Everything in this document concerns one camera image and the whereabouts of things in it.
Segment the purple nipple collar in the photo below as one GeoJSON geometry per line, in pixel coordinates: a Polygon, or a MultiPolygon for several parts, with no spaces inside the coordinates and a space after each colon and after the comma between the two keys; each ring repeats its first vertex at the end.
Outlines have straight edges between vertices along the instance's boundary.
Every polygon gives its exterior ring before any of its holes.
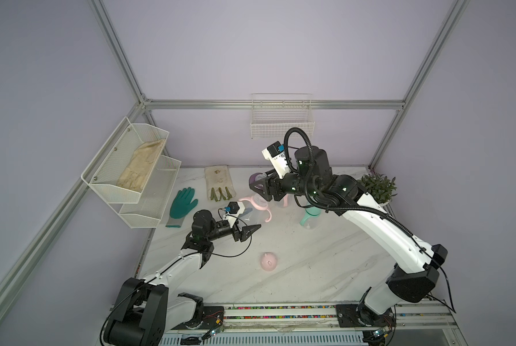
{"type": "Polygon", "coordinates": [[[255,183],[256,181],[264,179],[265,177],[267,177],[267,175],[265,173],[254,173],[249,178],[249,184],[255,183]]]}

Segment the clear baby bottle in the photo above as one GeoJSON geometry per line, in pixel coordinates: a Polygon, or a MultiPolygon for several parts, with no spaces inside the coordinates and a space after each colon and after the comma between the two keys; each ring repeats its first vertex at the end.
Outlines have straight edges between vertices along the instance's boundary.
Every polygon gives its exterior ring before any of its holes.
{"type": "Polygon", "coordinates": [[[266,210],[258,210],[255,207],[248,205],[245,206],[245,212],[243,212],[241,219],[250,226],[266,223],[269,216],[270,215],[266,210]]]}

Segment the pink bottle cap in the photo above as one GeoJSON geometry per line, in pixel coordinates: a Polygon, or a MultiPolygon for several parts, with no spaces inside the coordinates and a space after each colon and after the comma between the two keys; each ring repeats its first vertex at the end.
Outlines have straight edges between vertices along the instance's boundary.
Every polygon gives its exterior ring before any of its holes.
{"type": "Polygon", "coordinates": [[[278,266],[278,258],[272,252],[264,253],[260,258],[260,266],[264,271],[274,271],[278,266]]]}

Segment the mint green bottle cap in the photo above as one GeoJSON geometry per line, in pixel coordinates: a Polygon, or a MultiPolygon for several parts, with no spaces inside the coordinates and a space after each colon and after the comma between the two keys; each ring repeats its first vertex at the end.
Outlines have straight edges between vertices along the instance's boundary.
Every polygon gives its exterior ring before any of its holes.
{"type": "Polygon", "coordinates": [[[323,210],[314,206],[311,206],[310,208],[306,209],[306,214],[310,217],[318,217],[321,215],[322,212],[323,210]]]}

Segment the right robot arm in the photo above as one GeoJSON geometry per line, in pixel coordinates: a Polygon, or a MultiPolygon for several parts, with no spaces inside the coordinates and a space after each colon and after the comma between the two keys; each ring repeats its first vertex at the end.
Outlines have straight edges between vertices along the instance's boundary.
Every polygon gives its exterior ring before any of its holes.
{"type": "Polygon", "coordinates": [[[369,288],[357,312],[377,317],[401,301],[418,303],[432,293],[448,255],[442,245],[430,245],[386,213],[375,198],[354,178],[334,174],[327,153],[305,146],[289,159],[286,148],[276,141],[262,150],[272,169],[250,187],[267,201],[287,195],[303,197],[309,207],[333,212],[360,227],[395,261],[387,278],[369,288]]]}

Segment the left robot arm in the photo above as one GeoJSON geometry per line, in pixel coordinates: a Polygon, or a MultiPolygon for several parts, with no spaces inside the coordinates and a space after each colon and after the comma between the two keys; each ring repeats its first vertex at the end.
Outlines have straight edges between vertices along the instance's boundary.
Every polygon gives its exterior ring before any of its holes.
{"type": "Polygon", "coordinates": [[[217,221],[209,210],[193,216],[190,233],[180,254],[145,278],[128,278],[121,286],[114,306],[99,333],[101,345],[158,345],[164,333],[177,327],[190,330],[205,320],[203,298],[179,290],[194,273],[215,255],[214,241],[230,237],[252,243],[261,224],[240,218],[244,207],[230,203],[217,221]]]}

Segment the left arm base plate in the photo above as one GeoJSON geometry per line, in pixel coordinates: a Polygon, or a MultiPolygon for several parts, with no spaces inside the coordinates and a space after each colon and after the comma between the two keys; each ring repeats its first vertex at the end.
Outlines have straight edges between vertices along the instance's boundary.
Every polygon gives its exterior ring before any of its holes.
{"type": "Polygon", "coordinates": [[[225,308],[223,306],[204,306],[203,311],[197,314],[194,322],[187,322],[189,330],[209,330],[219,322],[223,322],[225,308]]]}

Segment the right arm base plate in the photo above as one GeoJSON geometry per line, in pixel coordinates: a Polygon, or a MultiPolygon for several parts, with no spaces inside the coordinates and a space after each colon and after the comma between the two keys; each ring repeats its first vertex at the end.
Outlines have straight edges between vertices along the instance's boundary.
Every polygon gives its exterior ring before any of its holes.
{"type": "Polygon", "coordinates": [[[391,309],[387,309],[383,314],[376,314],[364,304],[337,304],[335,310],[341,328],[393,327],[395,325],[391,309]]]}

